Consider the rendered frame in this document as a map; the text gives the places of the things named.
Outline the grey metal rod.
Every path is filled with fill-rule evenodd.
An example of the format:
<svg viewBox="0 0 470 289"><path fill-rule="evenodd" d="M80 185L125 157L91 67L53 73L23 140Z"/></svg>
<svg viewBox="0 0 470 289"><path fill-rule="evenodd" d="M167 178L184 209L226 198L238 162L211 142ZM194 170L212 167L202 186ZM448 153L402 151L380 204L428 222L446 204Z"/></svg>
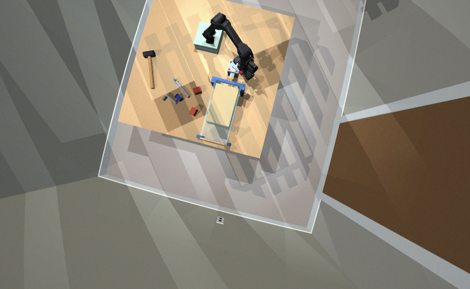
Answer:
<svg viewBox="0 0 470 289"><path fill-rule="evenodd" d="M182 86L179 84L178 80L176 79L176 77L173 78L173 81L179 86L179 88L183 91L183 93L185 93L185 95L187 97L190 97L189 94L186 93L185 89L182 88Z"/></svg>

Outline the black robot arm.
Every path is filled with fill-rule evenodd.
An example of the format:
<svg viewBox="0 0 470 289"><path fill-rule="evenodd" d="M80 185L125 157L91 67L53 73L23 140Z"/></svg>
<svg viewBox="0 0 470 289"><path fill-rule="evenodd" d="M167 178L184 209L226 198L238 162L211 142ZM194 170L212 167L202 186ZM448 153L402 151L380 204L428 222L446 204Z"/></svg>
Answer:
<svg viewBox="0 0 470 289"><path fill-rule="evenodd" d="M251 74L255 73L258 67L254 63L255 60L253 60L254 56L252 50L248 47L247 44L242 42L236 31L231 26L230 21L226 18L226 15L220 12L211 19L211 25L202 33L206 39L206 43L213 44L216 30L223 30L227 33L230 40L237 48L237 54L241 59L240 63L243 66L246 66Z"/></svg>

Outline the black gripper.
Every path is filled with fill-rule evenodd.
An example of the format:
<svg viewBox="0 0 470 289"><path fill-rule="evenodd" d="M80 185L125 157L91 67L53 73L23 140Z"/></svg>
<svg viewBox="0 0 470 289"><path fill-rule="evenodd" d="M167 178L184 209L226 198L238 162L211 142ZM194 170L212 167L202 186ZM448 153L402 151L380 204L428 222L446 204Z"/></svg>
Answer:
<svg viewBox="0 0 470 289"><path fill-rule="evenodd" d="M239 57L239 55L237 57L234 58L233 62L234 64L236 65L237 63L239 63L237 65L237 68L239 69L239 71L243 71L243 76L246 77L247 80L250 80L252 77L254 77L255 74L251 74L251 72L246 68L246 66L243 66L241 63L240 63L241 59Z"/></svg>

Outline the clear-panelled rack with blue frame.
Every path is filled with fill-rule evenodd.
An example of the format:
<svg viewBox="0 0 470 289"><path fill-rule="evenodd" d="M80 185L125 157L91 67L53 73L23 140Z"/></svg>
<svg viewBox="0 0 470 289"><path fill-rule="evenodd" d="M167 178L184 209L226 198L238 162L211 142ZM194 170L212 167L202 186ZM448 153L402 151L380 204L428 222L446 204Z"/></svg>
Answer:
<svg viewBox="0 0 470 289"><path fill-rule="evenodd" d="M200 135L196 138L230 146L229 137L240 97L243 97L245 87L211 80L213 89L203 121Z"/></svg>

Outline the red block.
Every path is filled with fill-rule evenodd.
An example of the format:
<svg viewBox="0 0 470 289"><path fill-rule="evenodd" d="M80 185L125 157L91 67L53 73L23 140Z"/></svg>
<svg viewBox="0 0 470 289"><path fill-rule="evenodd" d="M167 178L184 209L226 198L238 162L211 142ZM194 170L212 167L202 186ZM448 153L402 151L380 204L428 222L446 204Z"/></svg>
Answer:
<svg viewBox="0 0 470 289"><path fill-rule="evenodd" d="M194 107L192 107L191 110L190 110L190 112L189 112L189 114L194 115L194 116L195 116L197 113L198 113L198 110L195 109Z"/></svg>
<svg viewBox="0 0 470 289"><path fill-rule="evenodd" d="M194 94L195 94L195 95L198 95L198 94L201 94L201 93L202 93L202 90L201 90L200 87L193 88L193 91L194 91Z"/></svg>

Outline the black rubber mallet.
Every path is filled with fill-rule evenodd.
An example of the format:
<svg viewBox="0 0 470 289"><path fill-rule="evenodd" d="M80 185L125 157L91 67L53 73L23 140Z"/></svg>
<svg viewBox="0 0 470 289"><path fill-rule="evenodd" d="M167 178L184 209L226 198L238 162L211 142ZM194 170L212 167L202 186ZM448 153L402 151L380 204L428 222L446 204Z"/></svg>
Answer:
<svg viewBox="0 0 470 289"><path fill-rule="evenodd" d="M153 83L153 71L152 71L152 57L155 57L156 53L155 51L145 51L143 52L143 57L148 58L148 67L149 67L149 75L150 75L150 84L151 84L151 89L154 89L154 83Z"/></svg>

